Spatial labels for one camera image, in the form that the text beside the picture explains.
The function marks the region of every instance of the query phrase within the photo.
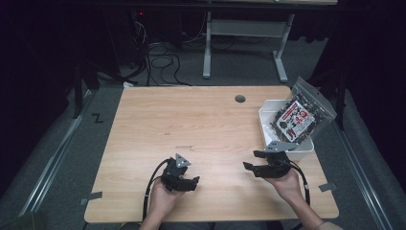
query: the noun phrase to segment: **tabletop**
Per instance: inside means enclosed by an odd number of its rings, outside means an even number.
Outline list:
[[[242,164],[266,164],[253,155],[264,148],[259,109],[265,100],[289,93],[285,86],[126,88],[92,190],[102,198],[89,200],[86,221],[141,221],[147,183],[175,153],[192,162],[185,177],[200,181],[166,221],[296,219],[275,189]],[[312,208],[321,218],[336,218],[331,191],[318,188],[327,180],[316,153],[297,163],[309,183]]]

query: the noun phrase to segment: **hole in table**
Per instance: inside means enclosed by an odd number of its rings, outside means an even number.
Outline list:
[[[235,99],[238,103],[245,103],[245,97],[243,95],[236,95]]]

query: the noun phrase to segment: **plastic bag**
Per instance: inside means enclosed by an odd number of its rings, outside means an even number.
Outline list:
[[[314,139],[337,116],[330,102],[301,77],[288,101],[270,123],[281,142],[301,144],[309,136]]]

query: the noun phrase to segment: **bag label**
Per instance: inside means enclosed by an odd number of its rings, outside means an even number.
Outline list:
[[[277,126],[290,142],[294,142],[314,121],[314,117],[295,101],[278,119]]]

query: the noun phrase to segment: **dark background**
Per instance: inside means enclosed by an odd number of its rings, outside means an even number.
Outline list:
[[[329,37],[314,75],[342,70],[347,87],[381,154],[406,188],[402,166],[405,130],[402,106],[406,73],[406,18],[401,1],[357,1],[368,12],[298,12],[289,39],[308,42]],[[181,48],[182,32],[196,35],[201,12],[143,11],[151,39]],[[284,19],[286,13],[214,12],[214,17]],[[60,10],[55,2],[2,1],[1,176],[3,194],[40,137],[65,109],[78,61],[91,59],[112,72],[130,64],[128,11],[90,8]],[[337,78],[317,81],[331,87]]]

